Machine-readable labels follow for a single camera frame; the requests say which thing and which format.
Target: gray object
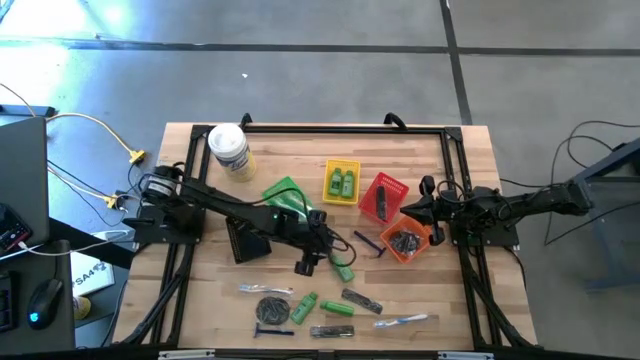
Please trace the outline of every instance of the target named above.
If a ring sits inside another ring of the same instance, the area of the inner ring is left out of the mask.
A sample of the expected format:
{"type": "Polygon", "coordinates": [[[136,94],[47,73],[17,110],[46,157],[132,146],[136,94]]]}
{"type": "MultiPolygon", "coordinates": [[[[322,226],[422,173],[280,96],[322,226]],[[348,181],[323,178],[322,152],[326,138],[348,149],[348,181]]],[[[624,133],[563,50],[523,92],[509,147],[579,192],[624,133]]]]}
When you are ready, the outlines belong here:
{"type": "Polygon", "coordinates": [[[374,312],[378,315],[382,314],[382,305],[378,304],[377,302],[369,299],[364,295],[358,294],[353,290],[350,290],[350,289],[342,290],[342,298],[347,301],[351,301],[354,304],[358,304],[363,308],[371,312],[374,312]]]}
{"type": "Polygon", "coordinates": [[[356,333],[351,325],[312,326],[309,331],[314,338],[353,337],[356,333]]]}
{"type": "MultiPolygon", "coordinates": [[[[33,231],[25,241],[29,247],[44,244],[49,238],[44,118],[1,126],[0,146],[0,203],[9,205],[33,231]]],[[[0,253],[0,260],[19,251],[16,246],[0,253]]]]}

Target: orange container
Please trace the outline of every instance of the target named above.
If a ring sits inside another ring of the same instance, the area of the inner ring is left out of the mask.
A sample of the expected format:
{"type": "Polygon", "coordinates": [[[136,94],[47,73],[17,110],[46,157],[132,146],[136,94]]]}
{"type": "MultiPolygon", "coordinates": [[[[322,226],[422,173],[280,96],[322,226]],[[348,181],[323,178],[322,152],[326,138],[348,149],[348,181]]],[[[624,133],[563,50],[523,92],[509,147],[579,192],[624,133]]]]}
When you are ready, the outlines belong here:
{"type": "Polygon", "coordinates": [[[413,220],[408,216],[403,216],[397,223],[391,225],[390,228],[385,230],[382,234],[380,234],[380,239],[382,242],[387,245],[389,251],[395,255],[395,257],[403,264],[409,263],[409,261],[413,260],[418,254],[422,252],[422,250],[429,247],[429,235],[431,235],[431,227],[422,226],[419,222],[413,220]],[[415,253],[411,256],[405,256],[402,253],[398,253],[391,247],[391,237],[398,231],[409,231],[418,236],[420,236],[420,247],[416,250],[415,253]]]}

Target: cable connector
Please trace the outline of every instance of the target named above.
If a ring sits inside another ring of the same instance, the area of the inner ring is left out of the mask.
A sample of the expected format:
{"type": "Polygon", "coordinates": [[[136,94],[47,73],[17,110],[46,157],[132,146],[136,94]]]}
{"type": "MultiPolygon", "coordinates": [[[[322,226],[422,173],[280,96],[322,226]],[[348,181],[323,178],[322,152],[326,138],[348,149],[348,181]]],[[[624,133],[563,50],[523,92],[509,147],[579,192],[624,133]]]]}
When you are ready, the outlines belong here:
{"type": "Polygon", "coordinates": [[[129,156],[131,156],[131,159],[129,159],[129,163],[138,165],[144,160],[146,155],[147,153],[145,153],[144,150],[130,151],[129,156]]]}
{"type": "Polygon", "coordinates": [[[105,196],[102,198],[102,200],[104,200],[107,203],[107,207],[109,209],[115,209],[118,196],[117,195],[105,196]]]}

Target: green object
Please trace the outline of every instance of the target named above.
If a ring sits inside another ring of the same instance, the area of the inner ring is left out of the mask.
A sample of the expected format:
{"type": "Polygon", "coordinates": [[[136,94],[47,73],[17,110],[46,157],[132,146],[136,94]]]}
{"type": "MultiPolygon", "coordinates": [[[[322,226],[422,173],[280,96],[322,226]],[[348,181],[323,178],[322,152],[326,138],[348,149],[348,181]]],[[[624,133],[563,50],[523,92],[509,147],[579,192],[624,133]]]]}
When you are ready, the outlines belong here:
{"type": "Polygon", "coordinates": [[[342,180],[342,193],[340,194],[344,198],[353,197],[353,171],[347,170],[347,175],[342,180]]]}
{"type": "Polygon", "coordinates": [[[345,262],[342,261],[342,259],[340,259],[337,255],[334,255],[334,254],[331,254],[330,256],[331,256],[333,268],[336,269],[336,271],[338,272],[338,275],[340,275],[340,279],[342,279],[342,282],[349,282],[353,280],[354,277],[356,277],[353,271],[351,271],[350,267],[338,266],[338,265],[345,264],[345,262]]]}
{"type": "MultiPolygon", "coordinates": [[[[291,179],[291,177],[287,176],[282,180],[275,183],[273,186],[268,188],[267,190],[262,192],[262,198],[266,199],[267,197],[277,193],[278,191],[284,189],[298,189],[300,193],[304,195],[304,200],[307,202],[307,211],[313,210],[313,204],[311,204],[311,200],[307,197],[307,195],[298,187],[298,185],[291,179]]],[[[304,212],[304,206],[302,204],[302,198],[297,191],[285,191],[280,195],[272,197],[267,200],[267,204],[280,206],[285,209],[290,209],[298,214],[300,214],[299,220],[300,222],[305,222],[307,217],[304,212]]]]}
{"type": "Polygon", "coordinates": [[[313,307],[316,306],[317,298],[318,294],[314,292],[309,293],[309,295],[305,295],[296,310],[291,314],[291,320],[298,325],[302,324],[304,318],[306,318],[313,307]]]}
{"type": "Polygon", "coordinates": [[[323,301],[320,303],[320,309],[324,309],[327,311],[331,311],[332,313],[336,313],[338,315],[343,316],[353,316],[353,308],[349,305],[344,305],[340,303],[336,303],[333,301],[323,301]]]}
{"type": "Polygon", "coordinates": [[[331,174],[331,180],[329,181],[329,195],[340,196],[340,190],[342,190],[342,172],[340,168],[335,168],[333,174],[331,174]]]}

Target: cable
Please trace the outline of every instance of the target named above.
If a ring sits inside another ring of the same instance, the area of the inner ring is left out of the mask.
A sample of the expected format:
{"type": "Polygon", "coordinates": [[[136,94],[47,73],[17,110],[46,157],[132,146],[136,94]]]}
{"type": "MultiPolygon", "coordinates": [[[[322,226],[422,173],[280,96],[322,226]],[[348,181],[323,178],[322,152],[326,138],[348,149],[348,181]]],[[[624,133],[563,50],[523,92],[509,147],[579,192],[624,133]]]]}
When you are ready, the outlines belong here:
{"type": "Polygon", "coordinates": [[[594,217],[594,218],[590,219],[589,221],[585,221],[585,222],[583,222],[582,224],[580,224],[580,225],[578,225],[578,226],[575,226],[575,227],[573,227],[573,228],[571,228],[571,229],[569,229],[569,230],[567,230],[567,231],[563,232],[562,234],[560,234],[560,235],[558,235],[558,236],[554,237],[553,239],[551,239],[551,240],[549,240],[549,241],[545,241],[545,242],[544,242],[544,246],[548,246],[548,245],[553,244],[554,242],[556,242],[556,241],[560,240],[561,238],[563,238],[564,236],[566,236],[566,235],[570,234],[571,232],[573,232],[573,231],[575,231],[575,230],[578,230],[578,229],[580,229],[580,228],[581,228],[581,227],[583,227],[583,226],[589,225],[589,224],[591,224],[592,222],[594,222],[594,221],[596,221],[596,220],[598,220],[598,219],[602,218],[602,217],[603,217],[603,216],[605,216],[605,215],[611,214],[612,212],[615,212],[615,211],[618,211],[618,210],[626,209],[626,208],[628,208],[628,207],[636,206],[636,205],[640,205],[640,201],[635,201],[635,202],[632,202],[632,203],[629,203],[629,204],[620,205],[620,206],[615,207],[615,208],[613,208],[613,209],[607,210],[607,211],[603,212],[602,214],[600,214],[600,215],[598,215],[598,216],[596,216],[596,217],[594,217]]]}
{"type": "Polygon", "coordinates": [[[100,220],[102,220],[102,222],[103,222],[103,223],[105,223],[105,225],[107,225],[107,226],[109,226],[109,227],[117,226],[117,225],[119,225],[119,224],[122,222],[122,220],[123,220],[123,219],[124,219],[124,217],[126,216],[126,214],[122,214],[122,217],[120,218],[120,220],[119,220],[117,223],[115,223],[115,224],[110,224],[110,223],[108,223],[108,222],[107,222],[107,220],[105,220],[105,219],[104,219],[104,217],[103,217],[102,215],[100,215],[100,213],[98,212],[98,210],[97,210],[93,205],[91,205],[91,203],[90,203],[87,199],[85,199],[85,198],[84,198],[84,196],[82,196],[82,194],[81,194],[79,191],[77,191],[77,190],[74,188],[74,186],[72,186],[72,184],[70,184],[69,182],[67,182],[67,181],[65,181],[64,179],[62,179],[62,178],[60,177],[60,175],[58,175],[58,174],[57,174],[57,173],[55,173],[55,172],[52,172],[52,174],[53,174],[53,175],[55,175],[58,179],[60,179],[64,184],[66,184],[66,185],[69,187],[69,189],[71,189],[73,192],[75,192],[75,193],[80,197],[80,199],[82,199],[82,201],[84,201],[87,205],[89,205],[89,207],[90,207],[90,208],[91,208],[91,209],[96,213],[96,215],[98,215],[98,217],[100,218],[100,220]]]}
{"type": "MultiPolygon", "coordinates": [[[[558,160],[558,154],[560,153],[560,149],[562,148],[562,145],[564,145],[565,143],[570,142],[572,139],[591,139],[594,141],[599,141],[598,139],[592,137],[592,136],[586,136],[586,135],[571,135],[568,138],[564,139],[560,144],[558,144],[558,147],[556,148],[556,153],[553,155],[553,161],[551,162],[551,179],[549,181],[550,184],[553,184],[553,180],[555,177],[555,172],[556,172],[556,161],[558,160]]],[[[551,232],[551,220],[553,219],[553,212],[549,212],[549,216],[547,217],[547,229],[545,231],[544,234],[544,243],[547,243],[547,240],[549,239],[549,233],[551,232]]]]}
{"type": "Polygon", "coordinates": [[[116,317],[118,316],[118,313],[120,312],[120,305],[122,303],[122,297],[124,295],[124,289],[127,287],[127,282],[129,280],[125,280],[124,283],[122,284],[122,287],[120,288],[120,293],[118,293],[118,300],[116,302],[116,308],[113,311],[113,316],[111,317],[111,321],[109,322],[109,327],[107,327],[107,334],[104,336],[104,340],[102,340],[102,342],[100,343],[100,347],[104,347],[104,344],[106,344],[107,339],[109,339],[109,335],[111,334],[111,330],[113,330],[113,326],[115,325],[115,320],[116,317]]]}
{"type": "Polygon", "coordinates": [[[40,256],[65,256],[65,255],[69,255],[69,254],[74,253],[74,252],[85,251],[85,250],[89,250],[89,249],[92,249],[94,247],[98,247],[98,246],[102,246],[102,245],[124,244],[124,243],[132,243],[132,242],[135,242],[135,241],[133,241],[133,240],[104,241],[104,242],[101,242],[101,243],[85,246],[85,247],[80,248],[80,249],[74,249],[74,250],[65,251],[63,253],[43,253],[43,252],[35,251],[35,250],[33,250],[33,248],[28,247],[27,244],[24,243],[24,241],[20,241],[18,243],[18,247],[20,247],[20,249],[22,249],[22,250],[26,250],[26,251],[28,251],[28,252],[30,252],[32,254],[40,255],[40,256]]]}
{"type": "MultiPolygon", "coordinates": [[[[590,121],[583,121],[580,124],[576,125],[576,127],[573,128],[573,130],[571,131],[571,134],[569,134],[569,137],[572,137],[576,131],[578,131],[578,129],[584,125],[588,125],[588,124],[603,124],[603,125],[610,125],[610,126],[618,126],[618,127],[623,127],[623,128],[640,128],[640,125],[630,125],[630,124],[620,124],[620,123],[614,123],[611,121],[602,121],[602,120],[590,120],[590,121]]],[[[608,145],[604,144],[605,146],[607,146],[609,148],[609,150],[613,151],[613,149],[611,149],[611,147],[609,147],[608,145]]],[[[585,166],[584,164],[582,164],[581,162],[579,162],[578,160],[576,160],[576,158],[573,156],[573,154],[571,153],[571,140],[569,140],[569,142],[567,143],[567,154],[569,154],[569,157],[571,158],[571,160],[575,161],[576,164],[586,168],[587,166],[585,166]]]]}
{"type": "Polygon", "coordinates": [[[516,254],[515,251],[513,251],[512,248],[508,247],[508,246],[503,246],[505,250],[507,250],[508,252],[511,253],[511,255],[513,255],[513,257],[516,259],[516,261],[518,262],[518,265],[520,265],[520,272],[522,272],[522,282],[524,283],[524,288],[525,290],[527,289],[527,275],[524,272],[524,265],[522,264],[522,260],[520,260],[520,257],[518,256],[518,254],[516,254]]]}
{"type": "Polygon", "coordinates": [[[31,113],[31,116],[36,117],[36,112],[33,111],[33,108],[31,107],[31,105],[29,105],[27,100],[23,99],[22,96],[18,95],[17,92],[11,90],[7,85],[5,85],[3,83],[0,83],[0,86],[2,86],[3,88],[7,89],[7,91],[9,91],[13,95],[15,95],[18,99],[20,99],[27,106],[27,109],[29,109],[29,112],[31,113]]]}
{"type": "Polygon", "coordinates": [[[53,161],[51,161],[51,160],[47,160],[47,162],[48,162],[49,164],[51,164],[51,165],[55,166],[58,170],[60,170],[60,171],[62,171],[63,173],[67,174],[68,176],[72,177],[75,181],[77,181],[77,182],[79,182],[80,184],[82,184],[82,185],[84,185],[84,186],[88,187],[89,189],[91,189],[91,190],[95,191],[96,193],[101,194],[102,196],[109,196],[109,195],[107,195],[107,194],[103,193],[102,191],[100,191],[100,190],[98,190],[98,189],[94,188],[93,186],[91,186],[91,185],[87,184],[86,182],[84,182],[84,181],[80,180],[80,179],[79,179],[79,178],[77,178],[75,175],[71,174],[70,172],[68,172],[67,170],[65,170],[64,168],[62,168],[60,165],[58,165],[58,164],[54,163],[53,161]]]}
{"type": "Polygon", "coordinates": [[[523,184],[523,183],[519,183],[519,182],[517,182],[517,181],[513,181],[513,180],[505,179],[505,178],[500,178],[500,181],[502,181],[502,182],[506,182],[506,183],[509,183],[509,184],[513,184],[513,185],[517,185],[517,186],[528,187],[528,188],[535,188],[535,189],[547,186],[547,185],[529,185],[529,184],[523,184]]]}
{"type": "Polygon", "coordinates": [[[98,119],[94,118],[93,116],[80,114],[80,113],[62,113],[62,114],[57,114],[57,115],[54,115],[54,116],[52,116],[50,118],[47,118],[47,122],[53,121],[55,119],[59,119],[59,118],[62,118],[62,117],[81,117],[81,118],[85,118],[87,120],[91,120],[91,121],[101,125],[103,128],[105,128],[109,132],[109,134],[111,134],[114,138],[116,138],[116,140],[118,140],[120,145],[122,145],[122,147],[125,150],[127,150],[131,156],[135,155],[136,152],[134,150],[132,150],[129,146],[127,146],[127,144],[125,144],[125,142],[120,138],[120,136],[118,136],[118,134],[116,134],[113,130],[111,130],[109,125],[105,124],[102,120],[98,120],[98,119]]]}

